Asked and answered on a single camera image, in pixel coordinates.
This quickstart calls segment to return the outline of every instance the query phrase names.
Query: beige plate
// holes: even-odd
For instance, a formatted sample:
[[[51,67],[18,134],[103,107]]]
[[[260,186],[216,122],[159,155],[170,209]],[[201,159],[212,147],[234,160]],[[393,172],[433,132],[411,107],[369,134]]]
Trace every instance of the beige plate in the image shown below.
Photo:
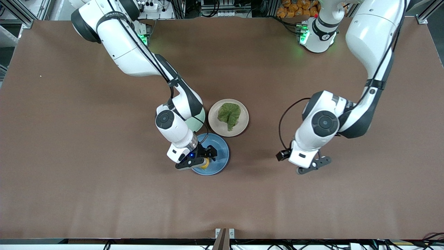
[[[218,119],[219,109],[224,103],[234,103],[241,107],[241,114],[232,131],[228,131],[227,124],[223,121],[219,121]],[[247,108],[241,102],[233,99],[224,99],[216,102],[208,113],[208,122],[210,123],[210,127],[214,130],[214,132],[225,137],[237,136],[238,134],[242,133],[242,131],[247,128],[248,120],[249,116]]]

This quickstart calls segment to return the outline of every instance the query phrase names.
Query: blue plate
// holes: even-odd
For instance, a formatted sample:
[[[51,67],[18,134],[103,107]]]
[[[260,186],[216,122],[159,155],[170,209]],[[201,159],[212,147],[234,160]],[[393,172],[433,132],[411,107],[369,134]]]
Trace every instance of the blue plate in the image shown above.
[[[206,133],[200,134],[197,136],[197,139],[201,141],[205,135]],[[228,163],[228,159],[230,158],[230,150],[222,137],[218,136],[217,134],[209,133],[206,140],[202,143],[202,146],[206,148],[209,145],[212,145],[218,151],[218,155],[216,156],[216,161],[210,159],[210,164],[206,169],[201,169],[199,167],[192,169],[201,175],[213,175],[219,173],[225,168]]]

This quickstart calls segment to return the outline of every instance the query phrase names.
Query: robotic arm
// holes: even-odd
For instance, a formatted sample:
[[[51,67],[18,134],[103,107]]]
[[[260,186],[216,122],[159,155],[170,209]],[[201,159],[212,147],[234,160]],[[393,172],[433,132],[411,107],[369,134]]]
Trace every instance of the robotic arm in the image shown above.
[[[217,155],[204,149],[185,120],[198,115],[202,100],[177,71],[159,54],[145,46],[135,29],[146,30],[139,23],[140,10],[133,0],[91,0],[73,12],[75,30],[88,41],[102,43],[116,65],[130,76],[161,75],[171,89],[170,99],[156,109],[155,123],[171,142],[167,156],[179,170],[205,165]],[[173,88],[179,94],[173,98]]]
[[[367,70],[368,80],[361,99],[353,103],[325,90],[312,95],[302,112],[303,123],[291,141],[291,149],[278,153],[278,160],[288,158],[299,166],[298,173],[307,173],[331,162],[329,157],[314,158],[336,134],[356,138],[367,132],[392,67],[391,45],[408,2],[366,0],[360,6],[345,39],[351,52]]]

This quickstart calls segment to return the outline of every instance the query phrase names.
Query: brown table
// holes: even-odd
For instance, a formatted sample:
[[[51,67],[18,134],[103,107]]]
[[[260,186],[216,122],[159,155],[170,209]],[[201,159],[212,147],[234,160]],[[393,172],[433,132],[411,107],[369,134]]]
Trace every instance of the brown table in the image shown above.
[[[335,138],[333,158],[299,176],[278,120],[326,89],[357,101],[366,80],[341,25],[323,54],[298,47],[271,19],[160,21],[151,49],[204,100],[233,98],[248,129],[226,138],[215,176],[179,172],[154,110],[161,77],[122,73],[69,22],[36,21],[20,39],[0,91],[2,238],[422,238],[444,230],[444,70],[425,25],[407,18],[370,131]],[[283,123],[289,141],[303,105]]]

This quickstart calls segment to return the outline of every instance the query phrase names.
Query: leafy vegetable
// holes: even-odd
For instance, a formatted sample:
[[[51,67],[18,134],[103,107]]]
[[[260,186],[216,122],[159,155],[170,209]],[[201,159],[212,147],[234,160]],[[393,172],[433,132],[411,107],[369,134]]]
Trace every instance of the leafy vegetable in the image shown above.
[[[228,125],[228,131],[232,131],[241,115],[241,107],[234,103],[224,103],[219,109],[218,119]]]

